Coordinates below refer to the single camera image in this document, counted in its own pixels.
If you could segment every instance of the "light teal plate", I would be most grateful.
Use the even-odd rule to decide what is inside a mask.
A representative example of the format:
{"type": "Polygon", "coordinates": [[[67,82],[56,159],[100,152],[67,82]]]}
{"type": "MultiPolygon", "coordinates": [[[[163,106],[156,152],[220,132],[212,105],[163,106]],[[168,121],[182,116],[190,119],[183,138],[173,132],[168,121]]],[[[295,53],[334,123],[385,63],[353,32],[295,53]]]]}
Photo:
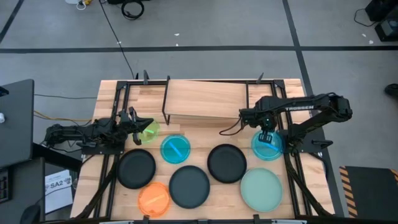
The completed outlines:
{"type": "Polygon", "coordinates": [[[265,168],[246,172],[241,181],[244,202],[258,212],[270,212],[282,201],[283,189],[279,178],[265,168]]]}

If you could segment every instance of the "paper sheet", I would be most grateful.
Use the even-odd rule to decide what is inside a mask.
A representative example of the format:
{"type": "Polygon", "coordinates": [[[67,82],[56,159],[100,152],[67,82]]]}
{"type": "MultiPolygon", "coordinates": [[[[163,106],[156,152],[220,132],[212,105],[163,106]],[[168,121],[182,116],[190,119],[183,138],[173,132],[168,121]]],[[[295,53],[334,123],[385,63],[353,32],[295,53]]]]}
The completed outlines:
{"type": "Polygon", "coordinates": [[[73,203],[71,185],[72,178],[69,174],[69,170],[57,172],[55,174],[51,174],[45,177],[46,214],[73,203]]]}

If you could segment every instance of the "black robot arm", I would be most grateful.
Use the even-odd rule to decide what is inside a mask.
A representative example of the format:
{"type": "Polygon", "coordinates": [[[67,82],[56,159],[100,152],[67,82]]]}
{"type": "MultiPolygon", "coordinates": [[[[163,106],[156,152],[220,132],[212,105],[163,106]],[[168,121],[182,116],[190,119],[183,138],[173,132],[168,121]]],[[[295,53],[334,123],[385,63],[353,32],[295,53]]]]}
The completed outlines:
{"type": "Polygon", "coordinates": [[[321,113],[311,117],[301,124],[292,124],[288,128],[288,142],[301,141],[305,135],[329,122],[344,122],[352,117],[352,110],[346,98],[334,93],[320,94],[298,98],[278,98],[263,96],[256,102],[254,108],[241,109],[241,125],[252,128],[261,127],[259,140],[270,143],[269,131],[275,131],[277,115],[287,111],[319,110],[321,113]]]}
{"type": "Polygon", "coordinates": [[[141,145],[138,133],[148,127],[154,120],[152,118],[140,118],[137,116],[133,107],[129,108],[129,115],[125,111],[120,111],[120,122],[115,118],[101,118],[95,120],[88,126],[61,126],[55,124],[47,128],[44,142],[53,147],[55,144],[64,141],[81,141],[81,147],[103,147],[113,148],[118,144],[124,144],[128,134],[133,133],[134,143],[141,145]]]}

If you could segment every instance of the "blue bowl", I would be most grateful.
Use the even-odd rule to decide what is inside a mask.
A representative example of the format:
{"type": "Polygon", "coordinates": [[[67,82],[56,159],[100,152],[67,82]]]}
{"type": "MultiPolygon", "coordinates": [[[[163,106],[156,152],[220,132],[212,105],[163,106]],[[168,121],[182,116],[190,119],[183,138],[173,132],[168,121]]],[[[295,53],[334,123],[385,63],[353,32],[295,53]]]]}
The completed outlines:
{"type": "Polygon", "coordinates": [[[179,164],[185,161],[191,151],[188,139],[182,135],[167,136],[160,146],[160,152],[165,161],[179,164]]]}
{"type": "Polygon", "coordinates": [[[273,161],[278,159],[284,151],[282,138],[277,132],[268,132],[268,135],[272,136],[271,143],[260,142],[259,136],[261,133],[262,131],[257,132],[251,140],[251,148],[253,149],[254,154],[264,161],[273,161]]]}

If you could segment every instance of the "orange plate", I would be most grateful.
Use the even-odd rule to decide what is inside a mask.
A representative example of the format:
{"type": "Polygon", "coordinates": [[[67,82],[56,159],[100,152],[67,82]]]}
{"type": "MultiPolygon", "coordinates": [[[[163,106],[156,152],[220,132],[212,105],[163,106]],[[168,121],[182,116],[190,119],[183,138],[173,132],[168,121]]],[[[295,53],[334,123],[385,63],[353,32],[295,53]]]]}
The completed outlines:
{"type": "Polygon", "coordinates": [[[162,216],[170,207],[169,190],[160,182],[147,185],[138,196],[138,207],[144,215],[152,218],[162,216]]]}

